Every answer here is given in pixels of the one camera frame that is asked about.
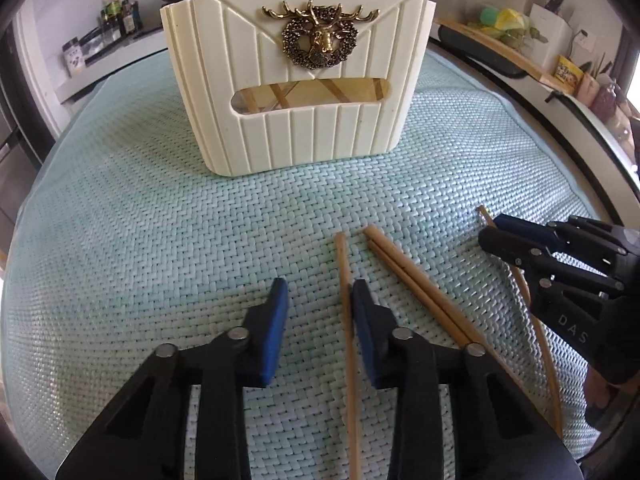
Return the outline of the right human hand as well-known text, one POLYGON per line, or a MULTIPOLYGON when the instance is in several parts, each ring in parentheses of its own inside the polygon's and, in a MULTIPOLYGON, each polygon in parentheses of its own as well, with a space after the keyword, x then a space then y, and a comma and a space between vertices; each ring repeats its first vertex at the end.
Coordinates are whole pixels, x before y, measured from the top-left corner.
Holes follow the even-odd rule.
POLYGON ((584 390, 587 408, 605 410, 611 403, 610 384, 591 366, 588 367, 582 390, 584 390))

